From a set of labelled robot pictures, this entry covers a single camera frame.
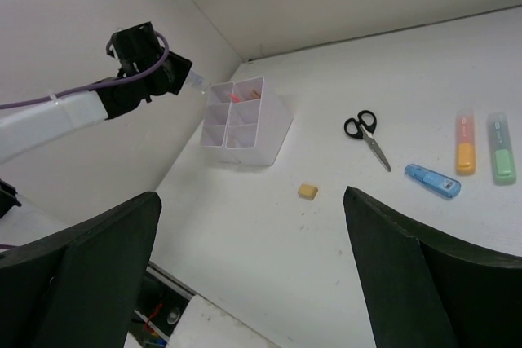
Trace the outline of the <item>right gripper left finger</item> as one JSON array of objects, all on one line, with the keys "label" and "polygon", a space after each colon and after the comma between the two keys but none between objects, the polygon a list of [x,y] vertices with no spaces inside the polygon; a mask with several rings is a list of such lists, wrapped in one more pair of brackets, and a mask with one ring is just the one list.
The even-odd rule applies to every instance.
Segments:
[{"label": "right gripper left finger", "polygon": [[3,347],[122,347],[161,214],[144,192],[1,254]]}]

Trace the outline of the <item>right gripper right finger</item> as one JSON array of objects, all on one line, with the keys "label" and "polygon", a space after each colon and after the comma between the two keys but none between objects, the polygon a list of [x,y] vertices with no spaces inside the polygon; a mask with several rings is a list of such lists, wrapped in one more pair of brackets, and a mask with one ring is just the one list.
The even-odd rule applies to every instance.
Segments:
[{"label": "right gripper right finger", "polygon": [[343,197],[378,347],[519,347],[521,259],[450,236],[363,191]]}]

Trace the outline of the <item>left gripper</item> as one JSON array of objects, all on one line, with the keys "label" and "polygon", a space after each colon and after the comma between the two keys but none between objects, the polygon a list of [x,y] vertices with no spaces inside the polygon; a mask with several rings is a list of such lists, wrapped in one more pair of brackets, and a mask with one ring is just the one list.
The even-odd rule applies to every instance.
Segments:
[{"label": "left gripper", "polygon": [[143,87],[146,95],[177,95],[181,91],[192,61],[168,50],[161,62],[166,44],[159,42],[151,22],[120,30],[111,36],[109,42],[112,48],[108,53],[117,58],[121,65],[118,77],[137,76],[160,63],[152,73],[141,76],[135,84]]}]

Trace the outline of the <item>clear glue bottle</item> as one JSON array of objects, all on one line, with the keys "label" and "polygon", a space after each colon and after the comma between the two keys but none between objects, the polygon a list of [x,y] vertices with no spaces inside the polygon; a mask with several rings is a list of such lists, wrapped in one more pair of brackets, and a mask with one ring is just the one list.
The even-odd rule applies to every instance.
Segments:
[{"label": "clear glue bottle", "polygon": [[210,86],[210,83],[204,77],[192,70],[188,73],[185,83],[202,94],[205,94]]}]

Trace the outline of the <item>blue correction tape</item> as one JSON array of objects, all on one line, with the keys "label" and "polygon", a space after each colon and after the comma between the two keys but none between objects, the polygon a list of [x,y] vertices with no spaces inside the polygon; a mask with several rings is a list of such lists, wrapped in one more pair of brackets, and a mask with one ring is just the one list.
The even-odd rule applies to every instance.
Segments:
[{"label": "blue correction tape", "polygon": [[460,193],[462,188],[458,180],[420,165],[407,165],[405,167],[405,175],[422,184],[430,192],[442,196],[445,199],[453,199]]}]

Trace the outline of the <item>red highlighter pen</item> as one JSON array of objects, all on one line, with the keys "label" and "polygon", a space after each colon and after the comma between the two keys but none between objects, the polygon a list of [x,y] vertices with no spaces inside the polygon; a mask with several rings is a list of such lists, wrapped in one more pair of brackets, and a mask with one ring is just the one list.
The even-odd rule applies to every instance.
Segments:
[{"label": "red highlighter pen", "polygon": [[230,100],[233,103],[240,103],[241,102],[241,99],[239,97],[237,97],[236,95],[232,94],[232,93],[229,93],[228,97],[230,98]]}]

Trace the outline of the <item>yellow eraser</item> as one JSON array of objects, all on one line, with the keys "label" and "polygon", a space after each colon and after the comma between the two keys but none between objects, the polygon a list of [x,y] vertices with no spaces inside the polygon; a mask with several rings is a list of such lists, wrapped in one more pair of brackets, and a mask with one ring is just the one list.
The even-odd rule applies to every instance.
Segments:
[{"label": "yellow eraser", "polygon": [[311,184],[302,183],[298,189],[298,196],[306,200],[314,200],[318,192],[318,187]]}]

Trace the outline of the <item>black handled scissors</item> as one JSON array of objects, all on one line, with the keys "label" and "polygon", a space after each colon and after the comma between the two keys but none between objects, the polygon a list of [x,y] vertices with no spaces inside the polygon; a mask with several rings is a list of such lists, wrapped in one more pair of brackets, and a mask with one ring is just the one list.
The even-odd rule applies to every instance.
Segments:
[{"label": "black handled scissors", "polygon": [[370,110],[362,110],[357,113],[356,117],[348,118],[343,124],[343,131],[350,139],[363,140],[369,146],[369,149],[380,161],[387,172],[391,172],[392,168],[383,150],[374,138],[378,124],[377,117]]}]

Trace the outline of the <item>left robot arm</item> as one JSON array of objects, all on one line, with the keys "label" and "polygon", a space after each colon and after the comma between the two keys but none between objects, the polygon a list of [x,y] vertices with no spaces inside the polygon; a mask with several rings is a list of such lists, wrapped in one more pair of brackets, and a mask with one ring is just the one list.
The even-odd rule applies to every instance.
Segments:
[{"label": "left robot arm", "polygon": [[1,106],[16,110],[1,120],[2,163],[123,116],[154,97],[177,95],[192,69],[192,61],[174,53],[149,22],[115,32],[105,51],[120,64],[117,76]]}]

